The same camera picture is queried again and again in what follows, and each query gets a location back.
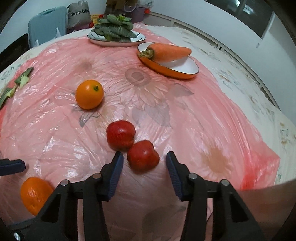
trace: pink plastic sheet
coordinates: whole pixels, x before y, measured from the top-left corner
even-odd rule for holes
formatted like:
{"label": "pink plastic sheet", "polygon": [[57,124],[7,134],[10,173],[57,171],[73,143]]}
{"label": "pink plastic sheet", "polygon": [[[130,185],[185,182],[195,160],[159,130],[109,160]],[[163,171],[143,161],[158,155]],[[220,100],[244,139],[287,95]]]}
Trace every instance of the pink plastic sheet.
{"label": "pink plastic sheet", "polygon": [[[149,42],[169,41],[137,25]],[[273,185],[279,157],[219,88],[201,63],[196,78],[184,82],[144,66],[136,47],[102,48],[87,38],[56,42],[28,60],[15,78],[34,67],[30,82],[0,112],[3,158],[22,159],[25,173],[0,178],[0,216],[6,224],[32,218],[20,199],[20,187],[31,176],[54,187],[63,179],[85,180],[112,160],[106,127],[128,120],[136,141],[150,140],[159,165],[134,174],[125,160],[116,194],[104,203],[111,240],[175,240],[181,235],[186,203],[181,203],[166,169],[174,151],[191,172],[212,181],[228,179],[237,189]],[[83,111],[75,90],[84,80],[104,87],[102,105]],[[83,240],[81,203],[79,235]]]}

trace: black clamp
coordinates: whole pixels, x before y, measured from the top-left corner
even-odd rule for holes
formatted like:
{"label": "black clamp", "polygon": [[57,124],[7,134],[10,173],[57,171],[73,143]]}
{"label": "black clamp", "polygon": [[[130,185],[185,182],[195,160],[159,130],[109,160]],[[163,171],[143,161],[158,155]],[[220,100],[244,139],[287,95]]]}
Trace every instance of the black clamp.
{"label": "black clamp", "polygon": [[169,152],[166,164],[176,193],[189,201],[181,241],[204,241],[207,199],[213,199],[212,241],[266,241],[255,218],[228,180],[206,181]]}
{"label": "black clamp", "polygon": [[85,181],[61,181],[34,219],[10,230],[25,241],[78,241],[77,200],[83,198],[85,240],[109,241],[102,201],[114,196],[122,168],[123,155],[116,152],[111,163]]}
{"label": "black clamp", "polygon": [[0,177],[7,176],[15,173],[23,172],[26,165],[22,160],[1,159],[0,160]]}

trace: metal screw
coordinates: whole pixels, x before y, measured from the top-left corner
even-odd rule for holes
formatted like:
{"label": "metal screw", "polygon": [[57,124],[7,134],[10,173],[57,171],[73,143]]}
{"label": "metal screw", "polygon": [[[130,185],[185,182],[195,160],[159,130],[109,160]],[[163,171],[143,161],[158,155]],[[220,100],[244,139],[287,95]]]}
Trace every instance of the metal screw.
{"label": "metal screw", "polygon": [[20,236],[18,235],[18,233],[14,233],[13,235],[17,241],[20,241]]}
{"label": "metal screw", "polygon": [[221,181],[221,183],[222,183],[223,186],[228,186],[230,184],[230,182],[228,180],[226,180],[226,179],[223,179]]}
{"label": "metal screw", "polygon": [[93,178],[94,179],[100,179],[102,177],[102,174],[101,173],[95,173],[95,174],[93,174]]}
{"label": "metal screw", "polygon": [[67,186],[68,184],[69,184],[69,181],[68,180],[61,181],[61,185],[62,186]]}
{"label": "metal screw", "polygon": [[190,173],[190,174],[188,175],[188,177],[189,177],[189,179],[191,179],[191,180],[195,180],[195,179],[197,179],[197,174],[195,174],[195,173]]}

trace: red apple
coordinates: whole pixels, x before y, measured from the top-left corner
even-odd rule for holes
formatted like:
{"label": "red apple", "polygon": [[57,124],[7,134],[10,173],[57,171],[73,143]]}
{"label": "red apple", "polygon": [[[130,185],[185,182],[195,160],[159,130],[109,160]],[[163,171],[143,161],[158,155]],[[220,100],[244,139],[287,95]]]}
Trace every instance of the red apple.
{"label": "red apple", "polygon": [[127,153],[127,159],[132,170],[147,172],[159,163],[159,155],[150,141],[144,140],[134,144]]}
{"label": "red apple", "polygon": [[128,150],[133,145],[136,129],[132,123],[119,120],[107,127],[107,142],[113,150]]}

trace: orange bowl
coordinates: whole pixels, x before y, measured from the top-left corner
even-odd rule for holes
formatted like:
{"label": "orange bowl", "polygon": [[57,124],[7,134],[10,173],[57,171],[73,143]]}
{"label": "orange bowl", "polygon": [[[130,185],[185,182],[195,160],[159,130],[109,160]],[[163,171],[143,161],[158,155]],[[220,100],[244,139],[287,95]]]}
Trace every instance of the orange bowl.
{"label": "orange bowl", "polygon": [[[138,53],[145,51],[152,42],[138,45]],[[190,57],[174,60],[166,63],[156,63],[148,58],[139,58],[145,65],[157,73],[176,79],[192,79],[199,72],[199,67]]]}

